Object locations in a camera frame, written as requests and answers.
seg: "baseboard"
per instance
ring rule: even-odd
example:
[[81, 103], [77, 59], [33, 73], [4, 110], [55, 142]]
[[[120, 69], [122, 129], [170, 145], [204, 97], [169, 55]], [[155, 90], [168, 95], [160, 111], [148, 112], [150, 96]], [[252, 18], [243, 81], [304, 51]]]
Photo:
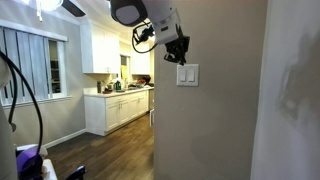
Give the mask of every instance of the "baseboard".
[[77, 136], [79, 136], [79, 135], [81, 135], [81, 134], [83, 134], [83, 133], [85, 133], [85, 132], [86, 132], [86, 129], [82, 129], [82, 130], [80, 130], [80, 131], [78, 131], [78, 132], [75, 132], [75, 133], [72, 133], [72, 134], [70, 134], [70, 135], [68, 135], [68, 136], [65, 136], [65, 137], [63, 137], [63, 138], [57, 139], [57, 140], [52, 141], [52, 142], [50, 142], [50, 143], [48, 143], [48, 144], [45, 144], [45, 145], [43, 145], [43, 146], [48, 149], [48, 148], [51, 148], [51, 147], [53, 147], [53, 146], [55, 146], [55, 145], [58, 145], [58, 144], [60, 144], [60, 143], [63, 143], [63, 142], [65, 142], [65, 141], [69, 140], [69, 139], [72, 139], [72, 138], [74, 138], [74, 137], [77, 137]]

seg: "ceiling fan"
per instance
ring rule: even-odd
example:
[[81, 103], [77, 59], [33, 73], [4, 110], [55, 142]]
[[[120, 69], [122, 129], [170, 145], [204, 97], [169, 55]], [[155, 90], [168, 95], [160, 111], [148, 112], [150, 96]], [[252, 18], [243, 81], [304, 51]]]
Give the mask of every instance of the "ceiling fan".
[[70, 0], [63, 0], [61, 6], [64, 7], [67, 11], [69, 11], [71, 14], [73, 14], [75, 17], [83, 17], [84, 15], [86, 15], [86, 13], [84, 13]]

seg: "countertop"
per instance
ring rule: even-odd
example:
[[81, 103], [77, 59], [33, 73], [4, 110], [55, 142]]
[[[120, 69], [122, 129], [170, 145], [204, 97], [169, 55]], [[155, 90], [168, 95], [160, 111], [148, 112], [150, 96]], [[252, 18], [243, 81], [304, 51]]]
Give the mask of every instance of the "countertop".
[[112, 92], [110, 94], [102, 94], [102, 93], [97, 93], [96, 88], [87, 88], [87, 89], [83, 89], [83, 94], [84, 94], [84, 96], [109, 98], [109, 97], [121, 96], [121, 95], [141, 92], [141, 91], [147, 91], [150, 89], [154, 89], [154, 87], [144, 87], [144, 88], [135, 89], [135, 90], [127, 90], [125, 92]]

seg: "lower cabinet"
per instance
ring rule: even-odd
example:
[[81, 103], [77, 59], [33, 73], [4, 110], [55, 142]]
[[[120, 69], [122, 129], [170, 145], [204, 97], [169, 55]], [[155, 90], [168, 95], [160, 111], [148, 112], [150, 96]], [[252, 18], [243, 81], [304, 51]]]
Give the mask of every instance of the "lower cabinet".
[[84, 100], [87, 132], [101, 136], [148, 111], [148, 91]]
[[148, 91], [143, 91], [134, 94], [134, 96], [129, 101], [129, 108], [130, 108], [130, 117], [135, 118], [137, 116], [140, 116], [141, 114], [144, 114], [148, 111], [148, 99], [149, 99], [149, 93]]

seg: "wooden floor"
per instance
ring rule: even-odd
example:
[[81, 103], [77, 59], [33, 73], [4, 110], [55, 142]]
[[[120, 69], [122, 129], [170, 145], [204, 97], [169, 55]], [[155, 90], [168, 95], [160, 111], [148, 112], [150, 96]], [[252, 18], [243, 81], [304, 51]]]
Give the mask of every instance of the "wooden floor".
[[85, 165], [85, 180], [152, 180], [153, 129], [149, 115], [101, 137], [85, 133], [48, 149], [59, 180]]

